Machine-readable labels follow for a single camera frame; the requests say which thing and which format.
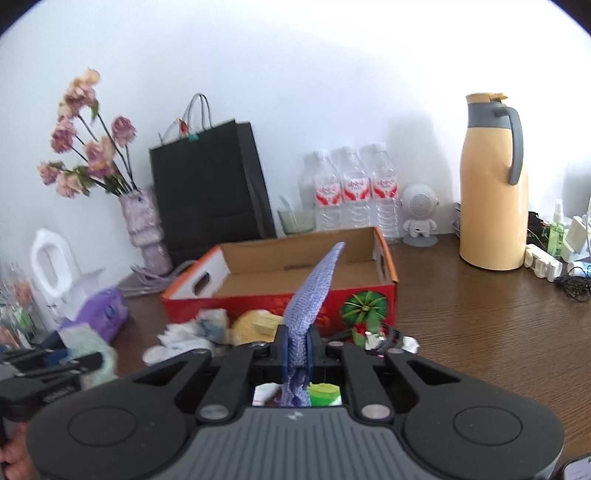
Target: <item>cardboard box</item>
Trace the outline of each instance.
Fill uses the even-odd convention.
[[[346,246],[316,319],[321,335],[345,329],[340,308],[366,290],[388,299],[386,323],[393,325],[398,276],[384,237],[371,227],[218,245],[166,289],[164,308],[173,323],[188,322],[200,309],[224,308],[231,321],[255,309],[283,315],[294,292],[341,241]]]

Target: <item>black paper bag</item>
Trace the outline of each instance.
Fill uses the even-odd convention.
[[[150,163],[174,265],[222,242],[277,236],[250,123],[230,121],[153,148]]]

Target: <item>yellow thermos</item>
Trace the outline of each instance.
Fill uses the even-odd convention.
[[[519,115],[503,93],[467,95],[462,148],[460,256],[489,270],[523,264],[528,186]]]

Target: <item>pink rose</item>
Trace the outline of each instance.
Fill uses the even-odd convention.
[[[75,195],[82,191],[82,184],[78,175],[75,173],[67,173],[65,171],[59,172],[57,175],[56,192],[58,195],[66,198],[74,198]]]
[[[89,175],[102,179],[115,173],[115,149],[109,137],[101,137],[100,142],[88,142],[84,153],[89,163]]]
[[[62,162],[43,162],[37,167],[41,180],[45,185],[50,185],[56,181],[58,174],[64,167]]]
[[[76,115],[83,106],[90,106],[95,100],[95,90],[92,88],[92,84],[86,83],[78,77],[70,82],[70,86],[64,94],[64,103]]]
[[[67,117],[63,117],[51,134],[51,147],[55,153],[65,153],[72,149],[76,129]]]
[[[69,118],[72,119],[75,116],[78,116],[78,111],[72,110],[67,104],[62,100],[57,108],[57,121],[60,121],[62,118]]]
[[[119,115],[111,124],[113,139],[120,147],[126,147],[133,142],[135,138],[135,127],[131,124],[129,118]]]
[[[100,73],[93,69],[86,69],[82,81],[87,85],[95,85],[100,81]]]

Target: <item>knitted towel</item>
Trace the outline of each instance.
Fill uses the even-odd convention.
[[[322,303],[330,289],[336,261],[345,247],[336,244],[316,265],[300,289],[285,308],[283,321],[289,329],[287,347],[287,379],[283,384],[281,406],[309,407],[310,397],[306,388],[308,378],[306,333],[316,320]]]

